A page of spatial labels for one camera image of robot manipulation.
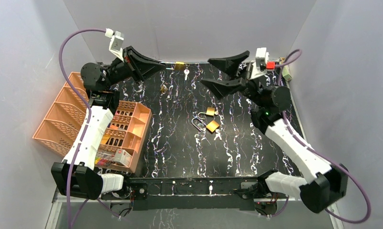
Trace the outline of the brass padlock with key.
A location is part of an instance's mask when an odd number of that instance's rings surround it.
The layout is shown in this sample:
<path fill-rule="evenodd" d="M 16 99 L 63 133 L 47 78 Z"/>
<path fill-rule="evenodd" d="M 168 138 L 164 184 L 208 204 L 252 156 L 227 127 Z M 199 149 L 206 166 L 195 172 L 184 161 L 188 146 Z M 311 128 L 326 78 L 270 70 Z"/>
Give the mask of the brass padlock with key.
<path fill-rule="evenodd" d="M 184 62 L 161 62 L 161 63 L 166 66 L 167 70 L 183 71 L 185 81 L 188 79 L 188 75 L 190 71 Z"/>
<path fill-rule="evenodd" d="M 161 94 L 166 94 L 167 90 L 168 90 L 168 88 L 167 88 L 166 85 L 164 85 L 164 84 L 161 85 L 161 88 L 160 88 L 160 92 L 161 92 Z"/>

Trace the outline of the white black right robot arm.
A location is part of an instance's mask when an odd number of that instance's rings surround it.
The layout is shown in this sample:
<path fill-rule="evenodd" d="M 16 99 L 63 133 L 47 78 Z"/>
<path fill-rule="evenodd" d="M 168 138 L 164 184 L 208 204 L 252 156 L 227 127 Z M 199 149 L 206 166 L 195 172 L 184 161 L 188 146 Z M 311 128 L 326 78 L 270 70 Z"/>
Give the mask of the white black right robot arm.
<path fill-rule="evenodd" d="M 249 57 L 249 51 L 225 57 L 210 58 L 208 62 L 229 76 L 228 80 L 203 79 L 201 83 L 217 98 L 240 93 L 256 108 L 250 111 L 253 125 L 267 138 L 278 145 L 295 163 L 301 177 L 268 171 L 258 177 L 256 184 L 242 188 L 241 195 L 265 198 L 274 193 L 300 199 L 312 212 L 319 213 L 346 194 L 348 177 L 342 166 L 315 155 L 303 138 L 296 135 L 283 112 L 291 106 L 290 90 L 282 85 L 264 85 L 260 77 L 276 68 L 268 56 L 257 57 L 245 67 L 241 63 Z"/>

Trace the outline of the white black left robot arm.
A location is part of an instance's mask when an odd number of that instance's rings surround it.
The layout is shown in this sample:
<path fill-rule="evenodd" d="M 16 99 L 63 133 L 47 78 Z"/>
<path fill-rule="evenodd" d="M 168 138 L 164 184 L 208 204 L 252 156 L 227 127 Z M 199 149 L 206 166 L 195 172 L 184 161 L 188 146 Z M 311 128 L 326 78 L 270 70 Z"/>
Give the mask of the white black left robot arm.
<path fill-rule="evenodd" d="M 145 81 L 166 66 L 148 58 L 132 46 L 125 48 L 110 65 L 89 62 L 80 71 L 87 98 L 86 117 L 81 129 L 62 162 L 51 168 L 59 192 L 70 197 L 96 200 L 103 193 L 113 191 L 119 198 L 131 194 L 131 185 L 120 174 L 97 174 L 94 161 L 105 131 L 113 120 L 119 105 L 120 93 L 111 86 L 128 78 Z"/>

